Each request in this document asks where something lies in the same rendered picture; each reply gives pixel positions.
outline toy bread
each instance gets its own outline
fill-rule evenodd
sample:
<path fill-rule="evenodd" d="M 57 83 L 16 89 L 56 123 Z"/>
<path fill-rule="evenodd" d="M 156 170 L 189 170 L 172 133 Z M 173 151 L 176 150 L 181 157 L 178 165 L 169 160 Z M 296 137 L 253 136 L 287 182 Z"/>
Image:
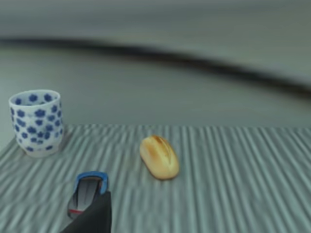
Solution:
<path fill-rule="evenodd" d="M 140 156 L 151 174 L 160 180 L 174 178 L 179 162 L 170 143 L 163 137 L 152 135 L 142 140 Z"/>

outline corrugated surface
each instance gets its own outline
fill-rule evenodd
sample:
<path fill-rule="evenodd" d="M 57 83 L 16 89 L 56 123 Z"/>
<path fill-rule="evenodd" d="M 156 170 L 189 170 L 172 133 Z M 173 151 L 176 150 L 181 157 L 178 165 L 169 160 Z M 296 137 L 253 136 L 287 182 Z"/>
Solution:
<path fill-rule="evenodd" d="M 155 180 L 140 140 L 169 139 L 179 176 Z M 0 232 L 58 233 L 75 176 L 106 171 L 113 233 L 310 233 L 311 130 L 282 128 L 68 126 L 62 151 L 0 154 Z"/>

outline blue flower pattern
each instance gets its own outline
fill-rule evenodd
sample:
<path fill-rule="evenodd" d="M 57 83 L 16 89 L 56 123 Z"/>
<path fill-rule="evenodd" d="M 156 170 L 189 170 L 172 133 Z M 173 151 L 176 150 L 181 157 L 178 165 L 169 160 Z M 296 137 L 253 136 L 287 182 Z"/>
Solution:
<path fill-rule="evenodd" d="M 31 94 L 26 99 L 23 105 L 36 105 L 36 101 L 40 101 L 38 95 Z M 45 104 L 56 100 L 57 97 L 51 96 L 50 94 L 45 94 L 43 96 L 44 101 L 40 104 Z M 22 99 L 17 98 L 14 102 L 16 105 L 22 105 Z M 62 111 L 61 103 L 59 105 L 53 105 L 51 109 L 36 109 L 33 113 L 24 112 L 23 110 L 15 110 L 10 108 L 11 118 L 13 122 L 13 127 L 17 134 L 17 139 L 19 143 L 31 142 L 32 145 L 42 145 L 45 141 L 48 141 L 51 138 L 58 138 L 63 134 L 63 120 L 62 120 Z M 28 117 L 34 117 L 35 120 L 32 121 L 29 125 L 26 124 Z M 53 146 L 46 146 L 45 150 L 51 150 Z M 35 146 L 26 147 L 28 151 L 39 150 Z"/>

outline bread roll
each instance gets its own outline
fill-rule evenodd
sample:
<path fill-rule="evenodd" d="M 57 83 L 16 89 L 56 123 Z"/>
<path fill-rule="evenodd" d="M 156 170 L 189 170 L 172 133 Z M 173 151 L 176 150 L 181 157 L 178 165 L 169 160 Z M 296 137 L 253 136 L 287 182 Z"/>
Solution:
<path fill-rule="evenodd" d="M 179 172 L 179 162 L 170 143 L 152 135 L 140 144 L 140 156 L 151 174 L 160 180 L 171 179 Z"/>

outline white cup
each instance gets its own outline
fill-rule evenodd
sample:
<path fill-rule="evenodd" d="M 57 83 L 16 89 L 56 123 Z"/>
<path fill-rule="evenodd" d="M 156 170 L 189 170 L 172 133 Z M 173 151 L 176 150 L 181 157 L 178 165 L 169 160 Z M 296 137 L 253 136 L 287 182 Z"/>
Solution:
<path fill-rule="evenodd" d="M 9 99 L 17 143 L 27 155 L 42 158 L 58 151 L 64 126 L 60 94 L 32 90 Z"/>

